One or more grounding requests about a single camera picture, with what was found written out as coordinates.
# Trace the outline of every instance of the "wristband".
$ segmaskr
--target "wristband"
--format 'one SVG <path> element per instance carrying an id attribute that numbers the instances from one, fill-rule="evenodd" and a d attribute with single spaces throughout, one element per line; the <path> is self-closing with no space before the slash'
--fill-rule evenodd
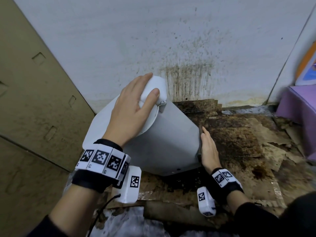
<path id="1" fill-rule="evenodd" d="M 216 168 L 205 180 L 207 190 L 219 204 L 227 204 L 227 196 L 232 191 L 244 192 L 240 182 L 227 169 Z"/>
<path id="2" fill-rule="evenodd" d="M 131 158 L 117 148 L 122 149 L 105 139 L 99 139 L 90 145 L 76 165 L 79 170 L 75 173 L 72 183 L 103 193 L 109 185 L 121 182 Z"/>

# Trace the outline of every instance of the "person's left hand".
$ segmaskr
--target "person's left hand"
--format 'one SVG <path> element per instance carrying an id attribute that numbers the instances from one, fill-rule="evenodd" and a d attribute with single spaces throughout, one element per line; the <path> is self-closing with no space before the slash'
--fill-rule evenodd
<path id="1" fill-rule="evenodd" d="M 140 96 L 152 76 L 152 73 L 147 73 L 136 77 L 122 90 L 112 110 L 103 139 L 123 147 L 141 131 L 160 94 L 158 88 L 153 89 L 143 107 L 139 107 Z"/>

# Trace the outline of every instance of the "person's right hand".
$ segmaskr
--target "person's right hand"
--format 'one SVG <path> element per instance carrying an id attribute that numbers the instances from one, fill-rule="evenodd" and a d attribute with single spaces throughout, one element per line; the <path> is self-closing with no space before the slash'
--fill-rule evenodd
<path id="1" fill-rule="evenodd" d="M 219 162 L 218 151 L 214 140 L 211 138 L 210 133 L 202 127 L 202 165 L 205 170 L 211 174 L 215 168 L 222 167 Z"/>

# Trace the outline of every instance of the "qr code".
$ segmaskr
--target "qr code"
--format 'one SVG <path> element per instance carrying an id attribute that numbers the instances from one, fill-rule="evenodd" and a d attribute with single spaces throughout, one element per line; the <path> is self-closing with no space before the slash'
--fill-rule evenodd
<path id="1" fill-rule="evenodd" d="M 80 161 L 88 162 L 90 157 L 92 156 L 94 150 L 86 150 L 84 154 L 81 156 Z"/>
<path id="2" fill-rule="evenodd" d="M 139 176 L 132 175 L 130 187 L 138 188 L 138 184 L 139 184 Z"/>
<path id="3" fill-rule="evenodd" d="M 199 193 L 199 195 L 198 195 L 198 200 L 199 200 L 199 201 L 205 200 L 204 192 Z"/>
<path id="4" fill-rule="evenodd" d="M 218 174 L 214 179 L 217 183 L 221 183 L 224 180 L 224 177 L 221 174 Z"/>
<path id="5" fill-rule="evenodd" d="M 128 162 L 124 163 L 123 168 L 121 170 L 121 174 L 125 175 L 127 168 L 128 168 L 128 165 L 129 165 Z"/>
<path id="6" fill-rule="evenodd" d="M 203 213 L 203 215 L 205 215 L 207 217 L 213 216 L 213 214 L 211 212 L 205 212 L 205 213 Z"/>
<path id="7" fill-rule="evenodd" d="M 109 156 L 108 152 L 97 150 L 91 162 L 94 162 L 100 165 L 105 165 L 105 162 L 108 156 Z"/>
<path id="8" fill-rule="evenodd" d="M 233 175 L 232 175 L 229 171 L 222 172 L 222 174 L 223 174 L 226 178 L 233 177 Z"/>
<path id="9" fill-rule="evenodd" d="M 117 171 L 119 169 L 119 165 L 120 165 L 121 161 L 122 160 L 120 158 L 112 155 L 108 164 L 107 164 L 107 167 L 112 169 L 112 170 Z"/>

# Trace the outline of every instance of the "black sleeve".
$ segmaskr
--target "black sleeve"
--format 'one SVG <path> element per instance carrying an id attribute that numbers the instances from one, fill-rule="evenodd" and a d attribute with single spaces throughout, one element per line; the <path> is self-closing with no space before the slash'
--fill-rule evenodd
<path id="1" fill-rule="evenodd" d="M 234 219 L 240 237 L 282 236 L 278 217 L 253 203 L 248 202 L 239 206 Z"/>
<path id="2" fill-rule="evenodd" d="M 48 215 L 26 237 L 68 237 L 50 220 Z"/>

